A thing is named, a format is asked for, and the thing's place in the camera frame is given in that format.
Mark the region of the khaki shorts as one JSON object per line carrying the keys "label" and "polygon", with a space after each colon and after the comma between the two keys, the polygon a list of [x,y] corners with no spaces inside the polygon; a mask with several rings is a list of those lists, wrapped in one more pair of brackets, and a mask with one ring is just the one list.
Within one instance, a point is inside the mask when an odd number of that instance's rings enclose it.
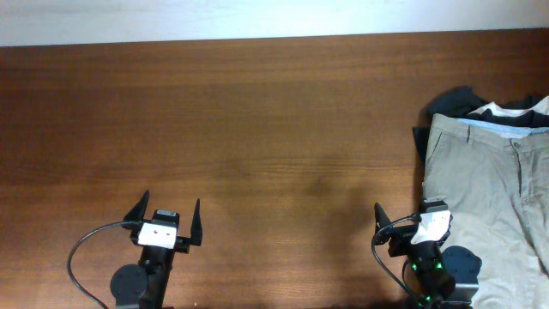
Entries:
{"label": "khaki shorts", "polygon": [[475,308],[548,306],[548,129],[433,117],[423,194],[482,261]]}

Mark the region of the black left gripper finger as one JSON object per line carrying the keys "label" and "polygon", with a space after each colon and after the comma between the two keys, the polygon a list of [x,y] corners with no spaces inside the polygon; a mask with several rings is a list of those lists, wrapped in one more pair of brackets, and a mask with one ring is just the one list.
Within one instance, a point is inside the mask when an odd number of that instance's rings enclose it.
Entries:
{"label": "black left gripper finger", "polygon": [[132,228],[137,223],[144,220],[144,215],[148,206],[149,190],[146,190],[138,203],[124,216],[123,228]]}
{"label": "black left gripper finger", "polygon": [[200,215],[200,207],[201,201],[200,199],[197,199],[194,208],[192,223],[190,225],[190,244],[194,246],[202,245],[202,221]]}

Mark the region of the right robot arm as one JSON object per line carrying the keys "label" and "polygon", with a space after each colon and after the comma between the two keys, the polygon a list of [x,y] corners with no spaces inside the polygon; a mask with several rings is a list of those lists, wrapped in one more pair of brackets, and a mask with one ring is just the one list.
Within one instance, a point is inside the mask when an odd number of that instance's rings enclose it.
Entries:
{"label": "right robot arm", "polygon": [[[479,290],[480,257],[469,249],[442,246],[450,236],[453,216],[446,202],[422,199],[419,210],[390,220],[382,205],[374,205],[375,233],[371,239],[373,257],[407,295],[405,307],[412,309],[471,308]],[[392,258],[404,257],[397,277],[377,254],[387,244]]]}

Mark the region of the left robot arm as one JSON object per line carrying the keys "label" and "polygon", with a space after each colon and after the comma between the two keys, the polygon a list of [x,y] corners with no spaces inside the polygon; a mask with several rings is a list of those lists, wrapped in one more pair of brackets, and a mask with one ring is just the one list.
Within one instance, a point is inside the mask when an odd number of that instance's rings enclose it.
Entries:
{"label": "left robot arm", "polygon": [[112,276],[110,290],[116,308],[161,309],[176,254],[187,254],[192,246],[202,244],[201,202],[196,201],[190,235],[179,236],[180,215],[163,209],[145,218],[149,192],[123,218],[123,228],[130,230],[130,240],[142,248],[137,263],[126,264]]}

